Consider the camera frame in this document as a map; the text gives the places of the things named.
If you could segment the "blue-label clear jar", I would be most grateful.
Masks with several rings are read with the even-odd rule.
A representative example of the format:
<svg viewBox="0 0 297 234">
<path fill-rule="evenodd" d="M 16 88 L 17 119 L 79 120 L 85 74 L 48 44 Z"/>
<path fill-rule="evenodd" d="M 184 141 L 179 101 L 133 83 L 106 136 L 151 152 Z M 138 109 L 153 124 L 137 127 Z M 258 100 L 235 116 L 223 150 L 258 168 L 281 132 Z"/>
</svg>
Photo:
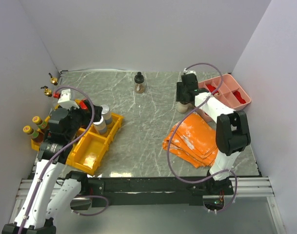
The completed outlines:
<svg viewBox="0 0 297 234">
<path fill-rule="evenodd" d="M 105 120 L 106 126 L 108 128 L 112 128 L 114 122 L 112 119 L 112 113 L 111 113 L 110 107 L 106 104 L 101 105 L 101 107 L 102 107 L 101 115 Z"/>
</svg>

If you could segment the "white-lid jar edge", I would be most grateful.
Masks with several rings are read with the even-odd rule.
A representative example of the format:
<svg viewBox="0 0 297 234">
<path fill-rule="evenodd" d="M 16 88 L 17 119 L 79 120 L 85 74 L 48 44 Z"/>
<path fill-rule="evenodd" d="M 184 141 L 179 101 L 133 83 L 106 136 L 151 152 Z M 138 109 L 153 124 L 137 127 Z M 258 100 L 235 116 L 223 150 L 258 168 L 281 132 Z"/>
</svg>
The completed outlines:
<svg viewBox="0 0 297 234">
<path fill-rule="evenodd" d="M 101 136 L 106 135 L 108 132 L 108 128 L 107 128 L 107 125 L 105 123 L 103 116 L 101 116 L 99 121 L 94 121 L 93 126 L 94 126 L 94 129 L 96 130 L 96 132 Z"/>
</svg>

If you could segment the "black-lid jar white powder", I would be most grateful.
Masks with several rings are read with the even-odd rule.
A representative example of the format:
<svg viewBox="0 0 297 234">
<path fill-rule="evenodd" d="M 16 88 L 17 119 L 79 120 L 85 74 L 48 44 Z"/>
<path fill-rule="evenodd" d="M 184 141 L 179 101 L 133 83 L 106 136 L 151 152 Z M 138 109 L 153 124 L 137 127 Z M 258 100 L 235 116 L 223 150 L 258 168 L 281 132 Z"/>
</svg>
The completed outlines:
<svg viewBox="0 0 297 234">
<path fill-rule="evenodd" d="M 190 112 L 191 110 L 194 109 L 194 105 L 191 104 L 191 103 L 181 103 L 181 102 L 178 102 L 177 103 L 177 111 L 181 114 L 185 114 L 185 113 L 188 113 Z"/>
</svg>

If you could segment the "tall oil bottle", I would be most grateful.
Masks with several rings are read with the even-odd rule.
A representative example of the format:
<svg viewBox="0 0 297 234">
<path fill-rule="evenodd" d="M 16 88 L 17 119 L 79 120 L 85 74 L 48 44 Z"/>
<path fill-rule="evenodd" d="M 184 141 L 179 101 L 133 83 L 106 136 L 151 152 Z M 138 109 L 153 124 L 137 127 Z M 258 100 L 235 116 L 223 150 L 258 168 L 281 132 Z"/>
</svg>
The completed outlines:
<svg viewBox="0 0 297 234">
<path fill-rule="evenodd" d="M 60 77 L 56 77 L 54 75 L 52 75 L 51 73 L 48 73 L 49 77 L 50 77 L 50 83 L 53 85 L 52 89 L 51 89 L 51 96 L 53 98 L 60 98 L 60 91 L 57 91 L 61 80 Z"/>
<path fill-rule="evenodd" d="M 60 98 L 60 93 L 55 92 L 48 88 L 48 86 L 42 86 L 41 89 L 45 96 L 49 97 L 52 109 L 55 109 L 58 106 L 58 99 Z"/>
</svg>

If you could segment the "green-label sauce bottle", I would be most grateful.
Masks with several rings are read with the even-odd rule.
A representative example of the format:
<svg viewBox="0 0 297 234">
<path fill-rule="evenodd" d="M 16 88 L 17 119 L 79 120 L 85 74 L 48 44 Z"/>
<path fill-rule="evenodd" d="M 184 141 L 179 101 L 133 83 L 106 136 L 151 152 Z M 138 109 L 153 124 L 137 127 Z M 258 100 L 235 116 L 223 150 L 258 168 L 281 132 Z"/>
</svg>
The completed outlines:
<svg viewBox="0 0 297 234">
<path fill-rule="evenodd" d="M 36 124 L 42 132 L 46 132 L 49 129 L 48 123 L 41 119 L 39 116 L 34 116 L 32 118 L 32 122 Z"/>
<path fill-rule="evenodd" d="M 37 130 L 34 130 L 31 126 L 26 125 L 23 127 L 23 132 L 27 135 L 30 136 L 30 138 L 36 142 L 36 143 L 41 143 L 43 141 L 43 133 L 38 132 Z"/>
</svg>

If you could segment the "red-lid sauce jar back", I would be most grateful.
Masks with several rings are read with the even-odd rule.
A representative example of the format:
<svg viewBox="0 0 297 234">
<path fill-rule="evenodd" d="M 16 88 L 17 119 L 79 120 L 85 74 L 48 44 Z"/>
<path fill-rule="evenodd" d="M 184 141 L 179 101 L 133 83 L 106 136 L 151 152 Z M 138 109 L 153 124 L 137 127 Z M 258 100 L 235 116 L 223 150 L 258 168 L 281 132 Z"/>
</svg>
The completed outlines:
<svg viewBox="0 0 297 234">
<path fill-rule="evenodd" d="M 83 110 L 88 110 L 89 107 L 89 101 L 87 99 L 82 99 L 79 103 L 79 106 Z"/>
</svg>

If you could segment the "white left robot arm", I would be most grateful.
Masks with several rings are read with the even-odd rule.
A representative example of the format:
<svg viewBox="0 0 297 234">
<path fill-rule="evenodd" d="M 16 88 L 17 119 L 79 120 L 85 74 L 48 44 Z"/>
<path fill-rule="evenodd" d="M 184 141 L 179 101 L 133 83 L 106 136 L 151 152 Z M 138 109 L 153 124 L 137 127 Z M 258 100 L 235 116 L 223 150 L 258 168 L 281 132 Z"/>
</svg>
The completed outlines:
<svg viewBox="0 0 297 234">
<path fill-rule="evenodd" d="M 56 180 L 66 164 L 73 144 L 84 135 L 79 128 L 89 130 L 93 122 L 101 119 L 102 107 L 89 104 L 70 108 L 58 107 L 48 120 L 48 130 L 40 145 L 36 173 L 21 211 L 13 223 L 4 225 L 4 234 L 54 234 L 58 213 L 72 199 L 89 192 L 87 175 L 69 175 L 58 194 L 51 197 Z"/>
</svg>

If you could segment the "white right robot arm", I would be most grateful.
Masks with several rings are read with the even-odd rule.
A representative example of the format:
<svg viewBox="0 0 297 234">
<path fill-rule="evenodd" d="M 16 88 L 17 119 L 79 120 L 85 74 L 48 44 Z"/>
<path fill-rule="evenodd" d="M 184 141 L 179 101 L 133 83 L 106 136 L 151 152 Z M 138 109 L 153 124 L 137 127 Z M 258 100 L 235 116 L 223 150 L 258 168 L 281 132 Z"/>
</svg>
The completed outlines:
<svg viewBox="0 0 297 234">
<path fill-rule="evenodd" d="M 177 83 L 177 101 L 193 102 L 216 123 L 218 155 L 209 170 L 212 178 L 206 181 L 206 189 L 217 194 L 223 188 L 222 181 L 230 176 L 235 160 L 251 143 L 247 115 L 243 110 L 227 107 L 206 88 L 199 88 L 195 73 L 186 73 L 181 79 Z"/>
</svg>

